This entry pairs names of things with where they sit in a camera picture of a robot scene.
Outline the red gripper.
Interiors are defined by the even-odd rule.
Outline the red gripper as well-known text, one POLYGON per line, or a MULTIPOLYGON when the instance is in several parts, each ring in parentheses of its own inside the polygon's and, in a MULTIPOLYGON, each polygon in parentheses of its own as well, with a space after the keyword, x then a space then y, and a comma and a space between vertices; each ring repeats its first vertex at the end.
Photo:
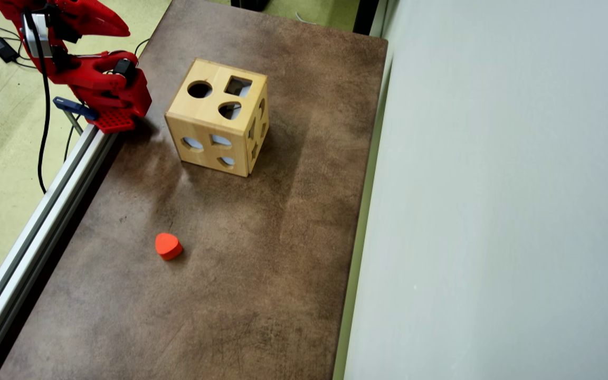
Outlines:
POLYGON ((43 14, 46 26, 38 27, 42 41, 52 44, 76 44, 82 35, 130 36, 128 25, 112 9, 99 1, 72 1, 72 14, 79 19, 78 29, 70 25, 74 15, 62 12, 58 5, 48 1, 24 1, 23 10, 32 15, 43 14))

